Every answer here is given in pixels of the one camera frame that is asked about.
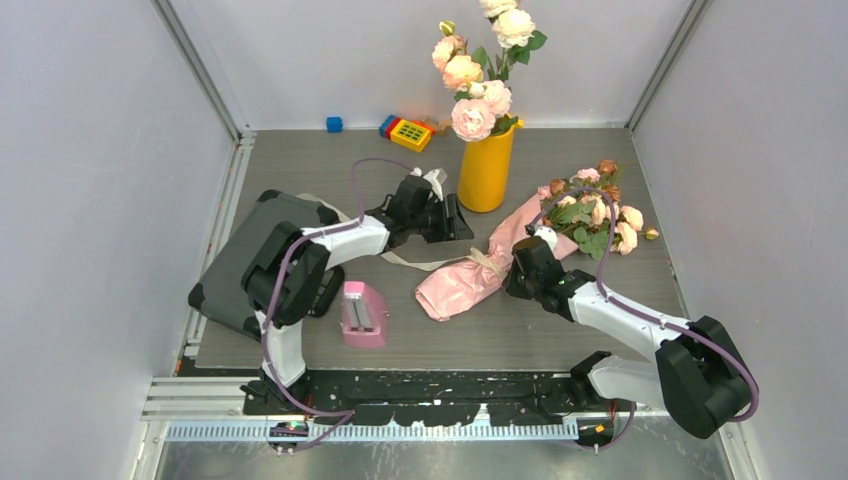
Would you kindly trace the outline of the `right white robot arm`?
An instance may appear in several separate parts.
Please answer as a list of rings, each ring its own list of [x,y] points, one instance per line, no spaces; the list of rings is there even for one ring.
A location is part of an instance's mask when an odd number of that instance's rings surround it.
[[[706,439],[756,410],[759,389],[723,324],[669,316],[608,290],[585,271],[565,270],[547,241],[512,248],[505,291],[565,320],[608,334],[641,355],[597,351],[571,368],[574,403],[596,410],[609,400],[664,409],[690,435]]]

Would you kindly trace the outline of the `beige ribbon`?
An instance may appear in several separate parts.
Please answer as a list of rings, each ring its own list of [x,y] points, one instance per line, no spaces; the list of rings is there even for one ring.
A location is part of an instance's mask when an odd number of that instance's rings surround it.
[[[362,222],[358,219],[351,219],[335,206],[309,193],[298,194],[297,198],[317,202],[320,206],[327,207],[331,212],[339,215],[341,220],[339,224],[304,229],[307,235],[312,234],[311,239],[314,242],[324,245],[331,251],[329,267],[340,266],[343,263],[361,257],[379,255],[383,260],[391,264],[426,272],[432,272],[443,266],[460,261],[471,261],[475,265],[489,268],[500,279],[503,279],[507,274],[505,268],[501,268],[476,247],[471,247],[469,253],[464,256],[429,262],[410,262],[389,251],[377,253],[375,246],[376,240],[383,237],[388,238],[388,234],[377,235],[376,220],[369,216]]]

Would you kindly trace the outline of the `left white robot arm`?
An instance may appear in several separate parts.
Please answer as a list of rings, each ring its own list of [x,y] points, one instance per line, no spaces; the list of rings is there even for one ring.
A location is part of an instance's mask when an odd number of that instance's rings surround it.
[[[307,398],[302,321],[312,309],[326,271],[379,256],[419,235],[429,244],[471,240],[458,198],[442,190],[440,173],[408,174],[380,205],[352,220],[320,228],[277,224],[242,277],[260,331],[268,400],[280,412],[298,412]]]

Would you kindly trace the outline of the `pink flower bouquet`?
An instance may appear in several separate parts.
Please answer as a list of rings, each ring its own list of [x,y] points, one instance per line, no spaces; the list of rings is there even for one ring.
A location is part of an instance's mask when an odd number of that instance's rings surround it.
[[[557,309],[557,286],[568,282],[557,261],[574,252],[601,261],[608,253],[626,256],[641,241],[659,238],[643,213],[620,202],[618,165],[603,159],[569,178],[555,178],[503,220],[484,252],[438,268],[422,281],[415,297],[436,321],[470,310],[497,289]]]

